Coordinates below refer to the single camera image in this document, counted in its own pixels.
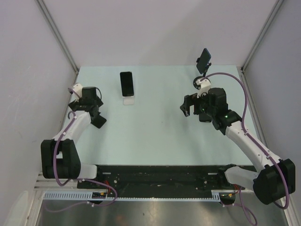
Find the black round base stand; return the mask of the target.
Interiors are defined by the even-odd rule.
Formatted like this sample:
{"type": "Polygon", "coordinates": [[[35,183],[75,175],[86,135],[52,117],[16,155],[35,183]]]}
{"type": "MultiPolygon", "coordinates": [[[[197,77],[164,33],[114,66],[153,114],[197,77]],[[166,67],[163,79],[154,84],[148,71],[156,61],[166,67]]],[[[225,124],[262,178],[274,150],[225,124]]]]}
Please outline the black round base stand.
{"type": "Polygon", "coordinates": [[[212,64],[211,63],[208,63],[207,65],[206,65],[206,67],[204,68],[204,70],[202,71],[202,72],[200,72],[200,76],[198,76],[198,77],[196,77],[194,80],[193,80],[193,86],[194,86],[194,88],[196,88],[196,89],[200,89],[201,88],[201,85],[199,84],[199,80],[200,79],[202,79],[202,78],[204,78],[205,76],[206,76],[206,73],[207,73],[207,71],[208,71],[208,69],[209,69],[209,67],[211,66],[212,64]]]}

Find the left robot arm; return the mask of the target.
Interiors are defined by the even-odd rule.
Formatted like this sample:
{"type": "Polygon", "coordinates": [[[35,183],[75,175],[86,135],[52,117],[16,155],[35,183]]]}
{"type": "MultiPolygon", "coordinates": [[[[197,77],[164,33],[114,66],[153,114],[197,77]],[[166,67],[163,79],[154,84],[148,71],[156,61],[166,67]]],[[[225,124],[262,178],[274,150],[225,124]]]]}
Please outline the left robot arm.
{"type": "Polygon", "coordinates": [[[42,174],[44,178],[55,179],[60,186],[64,185],[60,179],[87,179],[93,188],[99,188],[104,182],[103,175],[97,172],[96,165],[80,161],[76,143],[89,125],[100,129],[107,122],[99,111],[102,94],[97,87],[83,87],[79,83],[70,91],[76,97],[68,104],[68,125],[41,143],[42,174]]]}

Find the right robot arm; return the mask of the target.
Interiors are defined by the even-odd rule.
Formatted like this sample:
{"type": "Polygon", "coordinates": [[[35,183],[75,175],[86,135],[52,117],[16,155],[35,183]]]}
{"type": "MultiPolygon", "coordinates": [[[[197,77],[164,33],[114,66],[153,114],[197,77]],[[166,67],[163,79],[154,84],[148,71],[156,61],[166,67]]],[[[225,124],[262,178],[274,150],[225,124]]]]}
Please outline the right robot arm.
{"type": "Polygon", "coordinates": [[[249,171],[230,164],[218,175],[218,186],[228,189],[236,184],[252,190],[266,205],[285,198],[286,208],[290,194],[295,191],[295,164],[290,159],[282,160],[252,136],[244,126],[243,119],[229,109],[224,89],[211,88],[201,95],[186,95],[180,106],[186,117],[190,115],[191,106],[201,122],[211,122],[216,130],[240,148],[256,169],[249,171]]]}

